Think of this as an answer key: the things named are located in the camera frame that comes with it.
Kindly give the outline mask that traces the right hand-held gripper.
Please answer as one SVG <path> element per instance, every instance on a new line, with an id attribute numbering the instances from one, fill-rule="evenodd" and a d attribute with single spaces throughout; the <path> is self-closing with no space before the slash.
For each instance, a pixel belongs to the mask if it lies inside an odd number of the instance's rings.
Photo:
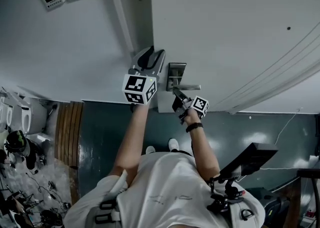
<path id="1" fill-rule="evenodd" d="M 188 115 L 188 111 L 190 109 L 195 110 L 200 119 L 207 114 L 209 109 L 209 102 L 207 100 L 199 96 L 196 96 L 195 99 L 191 99 L 176 87 L 172 90 L 172 92 L 175 95 L 172 109 L 178 116 L 181 124 L 185 122 L 185 117 Z"/>

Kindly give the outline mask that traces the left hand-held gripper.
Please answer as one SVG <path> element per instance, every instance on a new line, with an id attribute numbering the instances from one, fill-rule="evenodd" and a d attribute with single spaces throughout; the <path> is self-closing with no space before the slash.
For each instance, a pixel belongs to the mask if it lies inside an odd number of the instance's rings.
<path id="1" fill-rule="evenodd" d="M 154 46 L 150 46 L 133 57 L 122 84 L 122 92 L 128 103 L 150 103 L 157 91 L 157 79 L 162 71 L 165 55 L 164 49 L 155 52 Z"/>

